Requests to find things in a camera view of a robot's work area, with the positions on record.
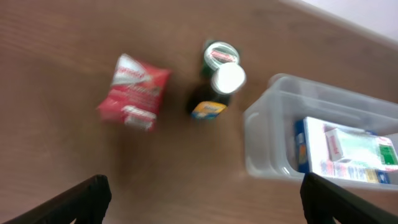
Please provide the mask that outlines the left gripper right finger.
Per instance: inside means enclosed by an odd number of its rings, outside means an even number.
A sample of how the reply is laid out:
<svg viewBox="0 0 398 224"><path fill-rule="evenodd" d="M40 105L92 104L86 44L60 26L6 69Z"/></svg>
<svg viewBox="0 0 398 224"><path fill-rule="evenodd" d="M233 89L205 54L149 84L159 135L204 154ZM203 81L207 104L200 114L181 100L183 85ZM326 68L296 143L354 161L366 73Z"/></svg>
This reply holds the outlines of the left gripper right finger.
<svg viewBox="0 0 398 224"><path fill-rule="evenodd" d="M314 173L304 175L300 196L307 223L395 224L397 216Z"/></svg>

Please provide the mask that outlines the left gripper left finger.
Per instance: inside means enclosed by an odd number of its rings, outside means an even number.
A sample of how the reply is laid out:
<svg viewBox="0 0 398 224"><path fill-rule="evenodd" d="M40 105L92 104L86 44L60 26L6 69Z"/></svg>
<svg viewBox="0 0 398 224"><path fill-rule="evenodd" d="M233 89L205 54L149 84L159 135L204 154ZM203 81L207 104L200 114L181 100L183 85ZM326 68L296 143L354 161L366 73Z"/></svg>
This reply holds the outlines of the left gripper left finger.
<svg viewBox="0 0 398 224"><path fill-rule="evenodd" d="M6 224L101 224L112 199L105 175L94 175Z"/></svg>

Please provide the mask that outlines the white green medicine box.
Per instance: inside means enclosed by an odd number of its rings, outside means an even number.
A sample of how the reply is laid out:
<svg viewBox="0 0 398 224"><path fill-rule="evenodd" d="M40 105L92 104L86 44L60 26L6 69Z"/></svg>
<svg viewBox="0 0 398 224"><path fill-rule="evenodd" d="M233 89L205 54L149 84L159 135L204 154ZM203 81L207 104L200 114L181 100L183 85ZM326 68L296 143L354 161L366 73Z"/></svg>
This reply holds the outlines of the white green medicine box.
<svg viewBox="0 0 398 224"><path fill-rule="evenodd" d="M397 170L397 153L387 137L338 128L325 133L330 160L380 170Z"/></svg>

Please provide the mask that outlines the blue white medicine box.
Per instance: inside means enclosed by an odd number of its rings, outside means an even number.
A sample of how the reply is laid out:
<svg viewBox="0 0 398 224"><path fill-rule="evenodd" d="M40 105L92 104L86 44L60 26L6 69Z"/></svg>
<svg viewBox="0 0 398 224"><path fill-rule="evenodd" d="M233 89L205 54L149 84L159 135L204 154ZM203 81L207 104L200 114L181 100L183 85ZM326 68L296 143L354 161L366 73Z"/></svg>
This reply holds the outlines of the blue white medicine box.
<svg viewBox="0 0 398 224"><path fill-rule="evenodd" d="M294 130L295 156L299 172L313 172L322 177L372 184L397 184L389 177L391 172L397 170L380 170L331 161L325 133L335 128L344 131L368 132L375 135L365 129L344 126L312 117L298 120L294 124Z"/></svg>

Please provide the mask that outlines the red medicine packet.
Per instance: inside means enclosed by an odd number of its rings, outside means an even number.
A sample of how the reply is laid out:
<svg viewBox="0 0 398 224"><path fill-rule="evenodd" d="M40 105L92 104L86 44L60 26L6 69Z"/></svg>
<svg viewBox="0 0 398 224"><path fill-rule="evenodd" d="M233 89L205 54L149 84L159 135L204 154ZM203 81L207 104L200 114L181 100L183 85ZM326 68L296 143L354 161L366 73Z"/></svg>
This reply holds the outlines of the red medicine packet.
<svg viewBox="0 0 398 224"><path fill-rule="evenodd" d="M99 104L101 119L140 127L155 126L171 71L122 54L116 63L106 98Z"/></svg>

